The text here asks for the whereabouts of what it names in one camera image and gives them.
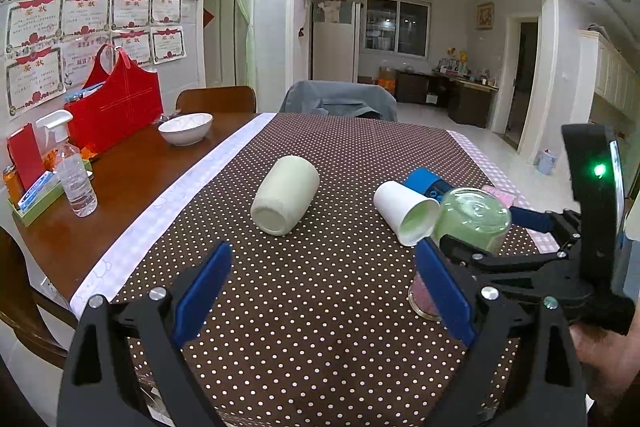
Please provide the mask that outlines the person's right hand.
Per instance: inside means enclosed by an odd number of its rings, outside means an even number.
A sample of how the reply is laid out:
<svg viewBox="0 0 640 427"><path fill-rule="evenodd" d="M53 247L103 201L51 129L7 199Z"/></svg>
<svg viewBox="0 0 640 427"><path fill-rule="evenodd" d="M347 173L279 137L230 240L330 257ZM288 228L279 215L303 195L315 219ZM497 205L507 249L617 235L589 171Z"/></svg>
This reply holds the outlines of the person's right hand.
<svg viewBox="0 0 640 427"><path fill-rule="evenodd" d="M634 322L626 335L576 323L570 335L579 360L591 369L590 416L608 423L639 374L639 323Z"/></svg>

